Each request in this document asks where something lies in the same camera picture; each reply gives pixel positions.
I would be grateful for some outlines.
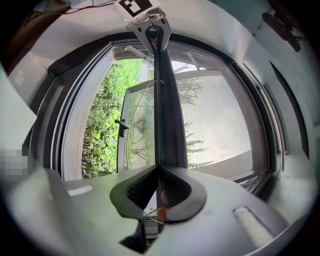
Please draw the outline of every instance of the gray surface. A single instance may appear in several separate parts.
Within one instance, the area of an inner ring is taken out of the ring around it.
[[[299,125],[293,106],[284,88],[274,76],[272,67],[264,66],[262,62],[247,58],[246,64],[254,71],[263,83],[267,83],[277,100],[283,114],[290,154],[285,156],[284,171],[281,173],[276,189],[270,200],[289,222],[307,215],[318,194],[316,180],[316,141],[320,136],[319,129],[319,66],[315,55],[307,41],[301,42],[301,51],[294,52],[292,48],[278,36],[267,24],[262,23],[254,35],[257,42],[265,49],[268,58],[288,82],[301,109],[305,122],[309,159],[302,150]]]
[[[21,150],[36,115],[23,102],[0,65],[0,150]]]
[[[253,34],[262,21],[262,13],[268,12],[267,0],[209,0],[236,18]]]
[[[257,37],[258,42],[261,44],[267,42],[267,44],[263,46],[272,54],[272,56],[265,54],[261,47],[258,47],[257,51],[250,51],[250,49],[254,49],[257,46],[257,42],[250,40],[250,37],[246,34],[246,30],[242,26],[239,26],[237,21],[232,17],[226,17],[225,12],[222,9],[217,8],[212,3],[206,4],[205,2],[207,2],[207,0],[188,2],[189,6],[186,5],[186,8],[180,8],[181,5],[179,4],[179,1],[165,0],[164,5],[166,5],[166,9],[169,10],[167,13],[170,14],[170,21],[172,20],[174,32],[182,35],[189,35],[209,43],[234,57],[238,63],[242,63],[242,59],[244,58],[246,51],[248,51],[248,55],[251,58],[248,59],[248,56],[246,56],[246,58],[252,63],[252,66],[256,69],[255,71],[259,73],[259,76],[264,82],[267,81],[269,83],[270,79],[268,78],[274,77],[274,74],[268,73],[268,69],[265,65],[269,64],[269,60],[271,59],[275,63],[277,58],[277,63],[282,68],[280,71],[283,72],[301,104],[302,112],[307,122],[308,135],[311,137],[310,141],[316,141],[314,138],[319,137],[320,130],[319,126],[315,127],[317,122],[313,122],[311,116],[315,115],[312,111],[316,111],[318,107],[315,106],[319,104],[317,98],[318,94],[314,93],[314,90],[312,90],[317,88],[315,85],[318,84],[318,79],[314,79],[312,76],[312,74],[316,75],[317,72],[313,72],[312,69],[307,66],[307,64],[312,65],[311,61],[309,61],[307,57],[305,58],[305,62],[302,62],[301,59],[287,61],[285,56],[283,56],[285,51],[283,50],[283,47],[280,47],[281,44],[286,47],[286,42],[279,37],[276,38],[277,40],[271,41],[270,44],[268,42],[268,39],[275,38],[273,31],[271,31],[270,34],[266,34],[263,38]],[[78,12],[74,15],[63,15],[52,24],[36,42],[36,45],[32,49],[34,55],[30,54],[30,58],[25,58],[23,60],[22,65],[17,67],[15,73],[11,75],[11,81],[15,83],[14,86],[18,93],[29,99],[29,95],[32,95],[32,93],[29,92],[37,89],[39,80],[43,77],[41,72],[35,70],[34,67],[45,72],[46,68],[54,60],[63,57],[66,53],[85,43],[98,39],[102,35],[124,31],[123,27],[124,21],[115,14],[115,9],[110,9],[109,6],[95,8],[93,11],[88,10],[88,12]],[[295,63],[296,65],[299,65],[299,67],[288,71],[287,68],[292,67],[291,65],[288,65],[288,63]],[[304,74],[308,80],[297,78],[300,74]],[[275,81],[271,84],[274,85],[271,89],[273,91],[275,90],[275,96],[282,98],[281,102],[285,104],[286,102],[284,101],[282,94],[276,90],[281,87],[279,83]],[[289,114],[290,113],[286,111],[284,113],[285,118],[289,117]],[[295,132],[295,128],[298,127],[296,122],[289,120],[287,127],[291,131],[290,134],[292,136],[290,139],[298,141],[299,138],[296,136],[297,133]],[[296,147],[300,148],[299,141],[297,142]],[[314,156],[312,144],[310,145],[310,156],[311,161],[315,163],[317,158]]]
[[[37,155],[36,159],[39,161],[40,164],[43,165],[44,163],[44,147],[45,147],[45,142],[46,142],[46,134],[47,134],[47,129],[48,129],[48,124],[51,118],[52,111],[54,110],[55,104],[64,89],[64,86],[58,85],[55,92],[52,95],[52,98],[50,99],[50,102],[48,103],[47,109],[45,111],[42,124],[40,127],[40,132],[39,132],[39,138],[38,138],[38,150],[37,150]]]
[[[10,210],[42,248],[62,255],[138,255],[119,242],[134,233],[137,220],[122,218],[111,204],[115,184],[139,171],[62,183],[53,171],[40,166],[7,194]],[[244,255],[253,252],[248,235],[233,210],[248,207],[277,236],[286,222],[261,200],[232,181],[187,171],[207,191],[203,209],[190,221],[165,225],[145,255]],[[68,190],[92,186],[70,197]]]

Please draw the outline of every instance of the window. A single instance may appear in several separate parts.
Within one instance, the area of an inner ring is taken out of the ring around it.
[[[133,46],[146,54],[142,45]],[[114,63],[91,108],[82,153],[84,178],[155,164],[154,66],[124,48],[113,48]],[[183,114],[188,168],[250,187],[269,164],[262,120],[246,87],[215,55],[174,42],[167,49]],[[122,132],[116,120],[122,122]]]
[[[288,96],[288,98],[289,98],[289,100],[290,100],[290,102],[292,104],[292,107],[293,107],[293,110],[295,112],[296,119],[297,119],[298,125],[299,125],[301,142],[302,142],[302,150],[304,151],[304,153],[307,156],[307,158],[309,158],[309,143],[308,143],[308,136],[307,136],[307,128],[306,128],[304,117],[302,115],[302,111],[300,109],[298,101],[297,101],[293,91],[291,90],[288,82],[284,78],[284,76],[275,67],[275,65],[273,65],[271,63],[271,66],[272,66],[272,68],[273,68],[273,70],[275,72],[276,78],[279,80],[280,84],[282,85],[283,89],[285,90],[285,92],[286,92],[286,94],[287,94],[287,96]],[[286,150],[289,151],[289,140],[288,139],[286,139],[286,140],[287,140],[287,142],[285,144]]]

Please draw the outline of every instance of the green foliage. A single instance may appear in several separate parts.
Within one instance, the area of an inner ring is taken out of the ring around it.
[[[117,144],[126,89],[138,83],[142,60],[115,61],[103,79],[88,118],[82,151],[84,178],[115,173]]]
[[[121,109],[126,89],[138,84],[142,59],[125,59],[115,61],[107,75],[103,79],[101,87],[94,99],[88,118],[82,151],[82,176],[90,178],[115,173],[117,170],[117,144],[119,125],[115,120],[121,117]],[[188,65],[177,68],[174,72],[187,69]],[[148,71],[148,78],[154,76],[153,70]],[[177,81],[180,102],[182,105],[194,105],[198,91],[202,90],[199,78],[187,78]],[[128,122],[135,118],[135,109],[142,94],[131,94]],[[139,156],[146,160],[147,165],[154,164],[155,141],[153,127],[153,100],[152,89],[147,89],[141,103],[144,105],[145,115],[133,122],[133,127],[128,132],[128,141],[125,144],[125,168],[131,169],[132,159]],[[204,143],[202,140],[192,140],[194,132],[188,132],[190,123],[185,123],[186,146],[188,154],[204,152],[207,148],[198,147]],[[134,129],[142,135],[142,138],[134,141]],[[134,149],[134,144],[144,140],[144,147]],[[188,163],[188,168],[197,168],[212,164],[213,161]]]

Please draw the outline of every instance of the glass pane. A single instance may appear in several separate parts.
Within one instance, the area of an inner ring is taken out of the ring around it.
[[[151,69],[153,71],[153,67],[151,68],[145,60],[135,58],[114,61],[107,72],[92,104],[85,130],[82,150],[83,178],[102,176],[117,171],[119,125],[115,123],[115,120],[121,119],[127,88],[148,80]],[[137,96],[138,93],[133,93],[132,99]],[[140,109],[141,107],[135,118],[141,117]],[[136,139],[138,136],[136,129],[131,129],[131,132],[135,132],[134,139]],[[137,142],[133,149],[137,149],[137,146],[142,143],[143,139]]]
[[[222,75],[204,76],[207,72],[210,71],[200,72],[201,76],[192,78],[183,78],[182,74],[182,79],[177,80],[188,168],[201,168],[243,155],[245,168],[234,168],[231,173],[206,172],[231,177],[239,174],[238,170],[252,169],[249,133],[240,106],[225,78]]]
[[[125,133],[124,170],[155,164],[154,87],[131,93]]]

